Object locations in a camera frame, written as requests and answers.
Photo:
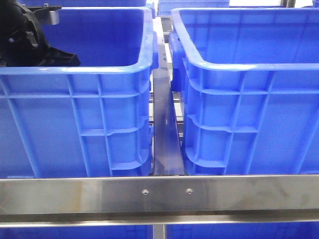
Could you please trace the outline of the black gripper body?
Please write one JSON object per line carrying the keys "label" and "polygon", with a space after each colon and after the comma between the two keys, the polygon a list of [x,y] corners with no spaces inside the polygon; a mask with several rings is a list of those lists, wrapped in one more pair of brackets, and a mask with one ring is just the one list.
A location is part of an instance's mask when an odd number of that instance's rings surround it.
{"label": "black gripper body", "polygon": [[50,46],[35,14],[15,0],[0,2],[0,65],[40,66]]}

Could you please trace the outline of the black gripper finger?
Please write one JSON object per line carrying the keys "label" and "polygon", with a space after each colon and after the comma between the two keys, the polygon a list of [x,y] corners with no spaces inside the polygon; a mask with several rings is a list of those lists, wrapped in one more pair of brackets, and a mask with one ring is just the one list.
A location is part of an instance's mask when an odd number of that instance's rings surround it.
{"label": "black gripper finger", "polygon": [[80,60],[74,53],[68,53],[60,49],[50,47],[37,66],[78,67],[80,66]]}
{"label": "black gripper finger", "polygon": [[27,7],[41,24],[57,25],[60,23],[59,10],[61,5],[42,5]]}

